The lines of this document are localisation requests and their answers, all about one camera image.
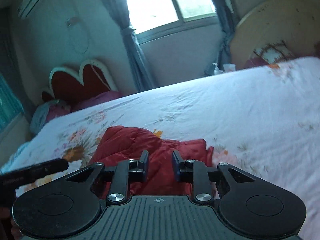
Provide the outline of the right blue-grey curtain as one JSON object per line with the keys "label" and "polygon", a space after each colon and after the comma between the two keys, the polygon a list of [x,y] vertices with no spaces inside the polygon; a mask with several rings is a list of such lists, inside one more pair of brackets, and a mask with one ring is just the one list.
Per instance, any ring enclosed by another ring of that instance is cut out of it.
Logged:
{"label": "right blue-grey curtain", "polygon": [[222,38],[217,51],[214,63],[219,70],[224,71],[224,65],[231,63],[230,43],[235,35],[236,25],[239,18],[234,9],[234,0],[211,0],[215,6],[215,11],[219,26],[222,31]]}

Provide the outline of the white plastic bottle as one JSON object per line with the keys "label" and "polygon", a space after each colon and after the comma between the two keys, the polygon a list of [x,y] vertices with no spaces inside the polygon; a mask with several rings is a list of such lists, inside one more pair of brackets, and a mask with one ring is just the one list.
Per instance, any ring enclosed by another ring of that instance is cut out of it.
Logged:
{"label": "white plastic bottle", "polygon": [[214,75],[223,74],[223,71],[218,67],[217,63],[214,63],[213,67],[214,67]]}

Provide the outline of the red quilted down jacket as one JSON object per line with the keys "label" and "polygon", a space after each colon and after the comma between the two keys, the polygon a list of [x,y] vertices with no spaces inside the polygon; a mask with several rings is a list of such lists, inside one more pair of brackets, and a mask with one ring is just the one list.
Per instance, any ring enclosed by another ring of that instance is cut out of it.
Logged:
{"label": "red quilted down jacket", "polygon": [[143,128],[113,126],[104,133],[90,163],[116,166],[127,159],[139,159],[149,152],[149,168],[144,183],[132,183],[130,193],[137,195],[191,195],[191,185],[175,180],[172,152],[177,150],[184,160],[195,159],[212,166],[214,148],[206,148],[204,139],[177,141],[161,139]]}

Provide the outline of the window with white frame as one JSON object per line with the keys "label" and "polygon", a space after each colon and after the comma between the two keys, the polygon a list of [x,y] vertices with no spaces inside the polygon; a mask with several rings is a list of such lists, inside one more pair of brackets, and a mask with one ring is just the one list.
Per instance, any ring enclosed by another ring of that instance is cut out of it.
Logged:
{"label": "window with white frame", "polygon": [[212,0],[127,0],[127,5],[141,44],[217,23]]}

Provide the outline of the white floral bed quilt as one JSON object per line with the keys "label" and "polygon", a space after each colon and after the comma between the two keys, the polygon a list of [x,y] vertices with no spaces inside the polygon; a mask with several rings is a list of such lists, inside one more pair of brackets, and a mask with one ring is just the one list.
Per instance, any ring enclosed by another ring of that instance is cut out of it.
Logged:
{"label": "white floral bed quilt", "polygon": [[319,58],[301,57],[205,77],[102,103],[50,121],[2,167],[12,171],[65,157],[69,172],[90,161],[132,158],[130,140],[150,152],[151,189],[171,174],[170,153],[228,162],[299,196],[303,239],[319,239]]}

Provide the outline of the blue-grey curtain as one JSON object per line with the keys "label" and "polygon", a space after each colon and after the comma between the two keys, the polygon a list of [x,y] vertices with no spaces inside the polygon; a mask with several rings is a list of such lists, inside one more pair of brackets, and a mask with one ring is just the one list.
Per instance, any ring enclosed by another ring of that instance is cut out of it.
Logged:
{"label": "blue-grey curtain", "polygon": [[155,89],[156,83],[149,70],[149,63],[139,45],[130,21],[127,0],[101,0],[112,20],[120,28],[134,83],[139,92]]}
{"label": "blue-grey curtain", "polygon": [[222,31],[222,38],[217,51],[214,63],[219,70],[224,71],[224,65],[231,63],[230,43],[235,35],[236,25],[239,18],[234,9],[234,0],[211,0],[215,6],[215,11],[219,26]]}

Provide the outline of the cream round headboard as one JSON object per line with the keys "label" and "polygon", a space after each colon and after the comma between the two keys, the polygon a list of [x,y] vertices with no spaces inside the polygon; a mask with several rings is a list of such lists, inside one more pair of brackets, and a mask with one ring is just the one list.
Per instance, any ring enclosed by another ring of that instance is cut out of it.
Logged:
{"label": "cream round headboard", "polygon": [[253,50],[284,41],[296,56],[319,44],[319,4],[312,0],[268,0],[247,13],[230,43],[231,62],[243,67]]}

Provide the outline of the far left grey curtain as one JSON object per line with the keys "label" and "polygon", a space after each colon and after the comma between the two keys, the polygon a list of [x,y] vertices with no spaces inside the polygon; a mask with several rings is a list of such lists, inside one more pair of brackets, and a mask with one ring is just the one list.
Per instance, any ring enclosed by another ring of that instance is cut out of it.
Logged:
{"label": "far left grey curtain", "polygon": [[1,9],[1,131],[19,114],[30,121],[35,105],[23,86],[9,26],[9,9]]}

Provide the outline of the red heart-shaped headboard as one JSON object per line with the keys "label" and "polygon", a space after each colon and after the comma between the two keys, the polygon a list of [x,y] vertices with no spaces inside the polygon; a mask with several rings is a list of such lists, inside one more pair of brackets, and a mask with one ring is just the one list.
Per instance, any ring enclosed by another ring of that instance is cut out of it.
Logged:
{"label": "red heart-shaped headboard", "polygon": [[54,67],[41,98],[43,102],[56,99],[75,106],[102,95],[111,99],[121,97],[108,68],[96,59],[89,59],[83,61],[78,70]]}

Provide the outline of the embroidered white pillow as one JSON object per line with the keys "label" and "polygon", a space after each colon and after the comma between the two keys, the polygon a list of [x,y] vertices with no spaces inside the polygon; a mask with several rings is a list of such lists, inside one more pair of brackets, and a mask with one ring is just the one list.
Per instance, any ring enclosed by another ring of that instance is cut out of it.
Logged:
{"label": "embroidered white pillow", "polygon": [[295,54],[289,50],[284,40],[276,43],[267,43],[260,48],[255,48],[253,53],[269,64],[289,61],[296,57]]}

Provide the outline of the left blue-grey curtain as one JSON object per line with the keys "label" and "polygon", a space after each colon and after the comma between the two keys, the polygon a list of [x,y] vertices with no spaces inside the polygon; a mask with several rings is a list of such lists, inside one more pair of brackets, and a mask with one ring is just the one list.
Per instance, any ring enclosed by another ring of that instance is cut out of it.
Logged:
{"label": "left blue-grey curtain", "polygon": [[156,83],[149,70],[149,63],[139,45],[130,21],[127,0],[101,0],[112,20],[120,28],[134,83],[139,92],[155,89]]}

